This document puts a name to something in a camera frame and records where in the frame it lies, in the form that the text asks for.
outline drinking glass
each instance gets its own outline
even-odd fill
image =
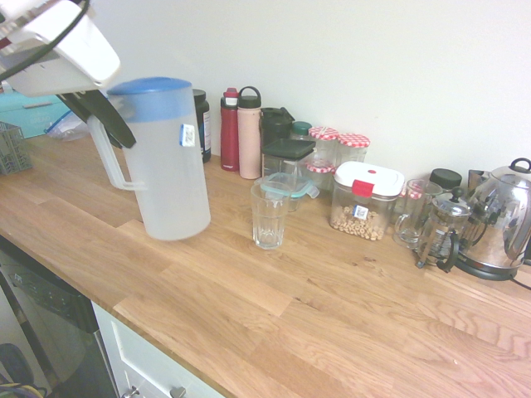
[[[252,236],[262,249],[276,249],[282,245],[290,198],[290,187],[281,182],[252,186]]]
[[[408,249],[418,247],[422,228],[430,215],[431,201],[442,194],[442,188],[434,182],[409,180],[406,189],[405,214],[398,217],[393,240]]]

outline pitcher handle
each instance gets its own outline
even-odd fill
[[[122,169],[119,168],[116,154],[110,145],[109,137],[107,137],[105,127],[100,120],[94,115],[91,115],[86,123],[89,126],[90,135],[94,140],[96,149],[100,154],[101,161],[103,162],[105,171],[107,172],[107,176],[109,176],[109,181],[113,187],[124,189],[125,191],[142,191],[146,189],[143,182],[125,181]]]

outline cabinet drawer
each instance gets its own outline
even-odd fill
[[[120,394],[136,386],[139,398],[169,398],[173,388],[184,387],[186,398],[223,398],[104,309],[92,305]]]

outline red water bottle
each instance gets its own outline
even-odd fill
[[[238,151],[238,91],[229,88],[222,96],[222,169],[240,170]]]

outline drawer handle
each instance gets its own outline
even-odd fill
[[[173,388],[169,392],[169,395],[172,398],[184,398],[184,396],[186,395],[186,388],[184,388],[184,387]]]
[[[51,105],[51,102],[39,102],[38,104],[23,105],[24,109],[40,108],[41,106]]]
[[[138,394],[140,394],[139,389],[135,386],[131,386],[131,390],[124,393],[121,398],[131,398],[132,396],[137,396]]]

